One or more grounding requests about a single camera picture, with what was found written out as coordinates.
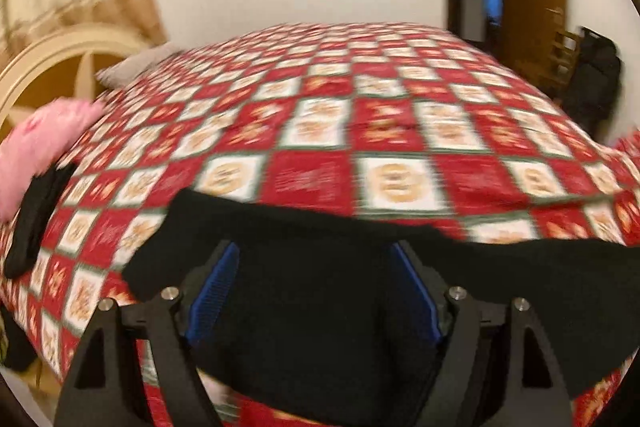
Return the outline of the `black pants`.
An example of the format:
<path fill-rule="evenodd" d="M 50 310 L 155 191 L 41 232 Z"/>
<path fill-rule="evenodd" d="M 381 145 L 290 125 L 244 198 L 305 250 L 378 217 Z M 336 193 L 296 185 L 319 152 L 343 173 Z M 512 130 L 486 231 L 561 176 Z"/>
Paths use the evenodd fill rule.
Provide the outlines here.
<path fill-rule="evenodd" d="M 639 251 L 601 239 L 464 243 L 395 225 L 235 202 L 181 190 L 122 279 L 138 300 L 178 286 L 216 246 L 239 247 L 236 280 L 198 340 L 200 369 L 241 395 L 340 426 L 400 426 L 435 352 L 393 284 L 407 241 L 424 265 L 476 299 L 527 299 L 578 397 L 639 344 Z"/>

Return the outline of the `folded black garment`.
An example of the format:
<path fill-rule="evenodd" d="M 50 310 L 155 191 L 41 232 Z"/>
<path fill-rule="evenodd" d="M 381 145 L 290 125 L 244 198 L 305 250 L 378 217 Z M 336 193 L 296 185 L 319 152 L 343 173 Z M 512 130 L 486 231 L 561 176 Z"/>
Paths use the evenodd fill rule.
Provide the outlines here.
<path fill-rule="evenodd" d="M 3 274 L 8 280 L 22 277 L 35 266 L 48 222 L 77 167 L 77 162 L 64 167 L 53 165 L 30 182 L 3 262 Z"/>

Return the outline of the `pink pillow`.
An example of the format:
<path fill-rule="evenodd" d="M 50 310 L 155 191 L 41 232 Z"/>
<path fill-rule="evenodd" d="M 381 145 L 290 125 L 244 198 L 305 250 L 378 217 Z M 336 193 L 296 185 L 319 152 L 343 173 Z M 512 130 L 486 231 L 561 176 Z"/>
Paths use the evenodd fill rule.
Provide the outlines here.
<path fill-rule="evenodd" d="M 104 114 L 105 105 L 57 98 L 39 107 L 1 143 L 1 221 L 9 222 L 34 176 L 45 173 Z"/>

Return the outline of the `red patchwork bedspread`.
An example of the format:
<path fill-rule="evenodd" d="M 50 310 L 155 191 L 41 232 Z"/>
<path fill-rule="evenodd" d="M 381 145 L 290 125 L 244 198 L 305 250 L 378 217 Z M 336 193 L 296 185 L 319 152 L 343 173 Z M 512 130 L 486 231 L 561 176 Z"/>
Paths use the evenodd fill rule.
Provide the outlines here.
<path fill-rule="evenodd" d="M 78 167 L 35 268 L 1 284 L 45 414 L 94 306 L 130 303 L 122 269 L 186 186 L 477 242 L 639 239 L 638 141 L 597 143 L 447 31 L 274 26 L 99 86 L 105 113 L 64 155 Z"/>

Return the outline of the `black folded bag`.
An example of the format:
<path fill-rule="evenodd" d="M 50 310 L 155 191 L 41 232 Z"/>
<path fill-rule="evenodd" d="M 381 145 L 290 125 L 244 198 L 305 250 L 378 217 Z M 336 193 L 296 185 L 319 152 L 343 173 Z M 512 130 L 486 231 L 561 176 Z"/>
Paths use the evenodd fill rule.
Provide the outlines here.
<path fill-rule="evenodd" d="M 597 140 L 611 119 L 620 94 L 623 62 L 614 41 L 580 28 L 580 47 L 562 109 L 591 139 Z"/>

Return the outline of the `striped grey pillow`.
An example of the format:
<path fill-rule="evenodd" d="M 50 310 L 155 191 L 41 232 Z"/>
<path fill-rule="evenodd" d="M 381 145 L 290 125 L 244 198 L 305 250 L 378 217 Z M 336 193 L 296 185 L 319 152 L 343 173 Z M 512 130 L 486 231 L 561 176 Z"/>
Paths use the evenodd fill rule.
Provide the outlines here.
<path fill-rule="evenodd" d="M 125 88 L 146 70 L 181 51 L 180 46 L 172 42 L 145 49 L 140 53 L 125 58 L 125 60 L 113 66 L 100 69 L 99 72 L 96 72 L 96 80 L 107 89 Z"/>

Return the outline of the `cream wooden headboard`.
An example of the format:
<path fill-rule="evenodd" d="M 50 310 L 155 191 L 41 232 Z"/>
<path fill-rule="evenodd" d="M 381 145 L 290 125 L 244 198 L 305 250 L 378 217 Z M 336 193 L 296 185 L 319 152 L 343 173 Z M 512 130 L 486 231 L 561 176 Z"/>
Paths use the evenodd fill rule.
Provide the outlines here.
<path fill-rule="evenodd" d="M 149 49 L 137 31 L 104 23 L 64 27 L 30 44 L 1 72 L 1 136 L 55 98 L 94 100 L 104 89 L 96 66 Z"/>

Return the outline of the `wooden chair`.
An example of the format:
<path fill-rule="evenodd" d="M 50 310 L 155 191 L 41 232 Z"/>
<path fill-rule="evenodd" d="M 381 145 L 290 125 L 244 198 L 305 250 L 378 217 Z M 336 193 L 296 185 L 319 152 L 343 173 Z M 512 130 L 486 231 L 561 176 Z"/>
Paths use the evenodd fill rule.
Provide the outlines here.
<path fill-rule="evenodd" d="M 555 31 L 542 57 L 523 64 L 524 78 L 552 100 L 560 101 L 574 75 L 581 43 L 582 37 L 574 32 Z"/>

